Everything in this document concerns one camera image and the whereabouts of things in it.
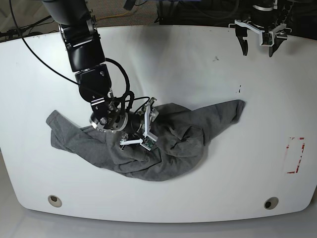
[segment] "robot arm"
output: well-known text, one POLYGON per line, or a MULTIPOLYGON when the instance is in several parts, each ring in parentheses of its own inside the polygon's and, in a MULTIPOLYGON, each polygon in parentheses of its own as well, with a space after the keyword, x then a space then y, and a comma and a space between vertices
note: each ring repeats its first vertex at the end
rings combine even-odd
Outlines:
POLYGON ((134 93, 130 91, 129 77, 118 62, 105 58, 95 17, 88 11, 85 1, 42 2, 52 18, 59 23, 71 69, 76 72, 76 81, 80 84, 79 93, 91 104, 93 110, 91 125, 100 132, 125 132, 120 142, 121 148, 138 141, 151 150, 157 140, 149 131, 150 122, 154 121, 158 114, 153 108, 155 99, 147 102, 138 113, 130 112, 135 98, 134 93), (119 98, 113 95, 105 61, 116 65, 124 76, 126 88, 119 98))

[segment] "gray cloth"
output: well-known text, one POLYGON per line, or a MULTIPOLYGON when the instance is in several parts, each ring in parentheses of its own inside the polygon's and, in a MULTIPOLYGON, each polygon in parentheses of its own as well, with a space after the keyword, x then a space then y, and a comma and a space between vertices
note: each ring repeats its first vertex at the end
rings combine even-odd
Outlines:
POLYGON ((53 147, 127 177, 164 181, 190 171, 202 158, 204 146, 238 122, 244 105, 235 100, 194 111, 173 103, 158 106, 159 116, 151 124, 158 141, 151 151, 140 145, 120 150, 122 132, 80 129, 57 111, 46 122, 52 129, 53 147))

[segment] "circular hole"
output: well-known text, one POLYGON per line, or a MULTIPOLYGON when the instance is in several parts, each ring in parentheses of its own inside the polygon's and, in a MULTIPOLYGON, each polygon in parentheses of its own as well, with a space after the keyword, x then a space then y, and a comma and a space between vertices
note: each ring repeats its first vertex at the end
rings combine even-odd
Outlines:
POLYGON ((271 197, 264 203, 264 208, 267 210, 272 210, 278 205, 278 198, 271 197))
POLYGON ((51 196, 51 200, 52 200, 53 202, 57 202, 57 197, 51 196))
POLYGON ((54 195, 50 195, 48 197, 48 200, 49 200, 50 205, 52 205, 53 207, 61 207, 61 205, 62 205, 61 200, 54 195))
POLYGON ((272 205, 271 202, 266 202, 266 203, 265 203, 265 208, 269 208, 271 205, 272 205))

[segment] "white tabletop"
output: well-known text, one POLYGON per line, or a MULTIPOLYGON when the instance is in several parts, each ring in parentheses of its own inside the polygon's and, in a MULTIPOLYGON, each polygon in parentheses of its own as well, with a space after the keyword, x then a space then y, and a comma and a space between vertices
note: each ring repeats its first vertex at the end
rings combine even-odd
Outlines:
MULTIPOLYGON (((22 41, 2 43, 0 147, 22 206, 163 223, 255 218, 308 206, 317 184, 317 42, 289 37, 269 58, 250 32, 244 57, 234 30, 226 28, 134 26, 99 33, 106 57, 126 69, 136 97, 154 96, 157 104, 190 109, 242 99, 247 105, 241 120, 211 142, 191 172, 165 182, 126 178, 51 147, 49 114, 58 110, 88 126, 90 104, 22 41), (62 207, 52 207, 49 195, 58 196, 62 207), (266 210, 270 197, 279 204, 266 210)), ((47 64, 75 79, 58 33, 27 42, 47 64)), ((123 77, 113 65, 109 71, 119 96, 123 77)))

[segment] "white table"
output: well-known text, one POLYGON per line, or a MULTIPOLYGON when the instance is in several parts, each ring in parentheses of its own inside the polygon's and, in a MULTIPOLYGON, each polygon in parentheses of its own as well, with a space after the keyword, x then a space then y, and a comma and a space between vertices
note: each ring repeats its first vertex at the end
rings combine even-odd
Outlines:
MULTIPOLYGON (((211 142, 188 174, 165 182, 126 178, 51 147, 48 115, 58 110, 87 126, 90 104, 20 40, 2 43, 0 147, 22 206, 163 223, 255 218, 308 206, 317 184, 317 42, 289 37, 269 58, 250 32, 244 57, 234 30, 226 28, 134 26, 99 33, 106 57, 123 65, 136 96, 190 109, 242 99, 247 105, 241 120, 211 142), (49 195, 58 196, 62 207, 51 206, 49 195), (266 210, 270 197, 279 204, 266 210)), ((59 34, 27 42, 47 64, 74 79, 59 34)), ((113 65, 109 71, 115 94, 122 94, 123 77, 113 65)))

